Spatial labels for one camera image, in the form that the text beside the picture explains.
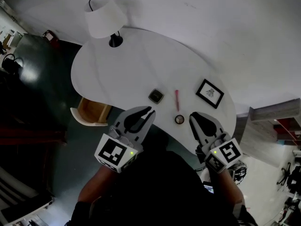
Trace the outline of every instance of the red pen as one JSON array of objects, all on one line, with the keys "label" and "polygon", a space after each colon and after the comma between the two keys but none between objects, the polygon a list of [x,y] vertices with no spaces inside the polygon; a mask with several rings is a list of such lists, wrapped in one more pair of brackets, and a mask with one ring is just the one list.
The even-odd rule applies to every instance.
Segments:
[{"label": "red pen", "polygon": [[179,103],[179,90],[175,91],[175,99],[176,99],[176,106],[177,106],[177,111],[180,111],[180,103]]}]

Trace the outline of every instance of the picture frame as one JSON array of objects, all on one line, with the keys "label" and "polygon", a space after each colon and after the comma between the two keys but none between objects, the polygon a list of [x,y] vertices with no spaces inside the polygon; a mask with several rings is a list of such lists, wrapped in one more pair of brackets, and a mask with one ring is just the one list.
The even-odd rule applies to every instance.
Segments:
[{"label": "picture frame", "polygon": [[224,93],[208,80],[204,79],[201,86],[198,88],[196,95],[205,100],[213,108],[217,109]]}]

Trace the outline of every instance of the lamp base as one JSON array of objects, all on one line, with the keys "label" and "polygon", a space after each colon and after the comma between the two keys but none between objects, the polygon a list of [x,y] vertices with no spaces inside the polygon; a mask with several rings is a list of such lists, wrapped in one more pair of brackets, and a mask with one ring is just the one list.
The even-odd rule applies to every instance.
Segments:
[{"label": "lamp base", "polygon": [[117,36],[116,34],[111,35],[111,40],[109,41],[109,45],[112,48],[116,48],[120,46],[123,42],[123,38],[121,36]]}]

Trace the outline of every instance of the white table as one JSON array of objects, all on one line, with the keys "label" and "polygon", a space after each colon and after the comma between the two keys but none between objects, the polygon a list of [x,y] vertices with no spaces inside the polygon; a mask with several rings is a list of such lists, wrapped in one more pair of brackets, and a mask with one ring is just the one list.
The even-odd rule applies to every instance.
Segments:
[{"label": "white table", "polygon": [[[236,125],[234,103],[221,80],[210,66],[193,51],[163,35],[140,29],[121,29],[124,41],[111,48],[110,38],[91,39],[76,55],[71,80],[84,98],[124,110],[150,105],[156,110],[154,124],[195,153],[189,115],[199,111],[217,118],[225,131],[233,135]],[[195,95],[204,79],[224,97],[217,109]],[[157,105],[148,99],[153,89],[164,93]],[[179,90],[180,112],[176,111],[174,91]],[[175,123],[182,114],[185,122]]]}]

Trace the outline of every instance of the white marker cube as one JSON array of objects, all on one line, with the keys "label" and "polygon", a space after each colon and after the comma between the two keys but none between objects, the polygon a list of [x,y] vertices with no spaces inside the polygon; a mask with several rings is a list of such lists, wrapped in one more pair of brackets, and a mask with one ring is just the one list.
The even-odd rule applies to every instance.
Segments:
[{"label": "white marker cube", "polygon": [[138,151],[103,134],[94,156],[106,167],[121,173],[138,155]]},{"label": "white marker cube", "polygon": [[215,172],[220,173],[225,168],[233,166],[242,156],[243,153],[236,139],[233,138],[210,150],[205,158],[205,162]]}]

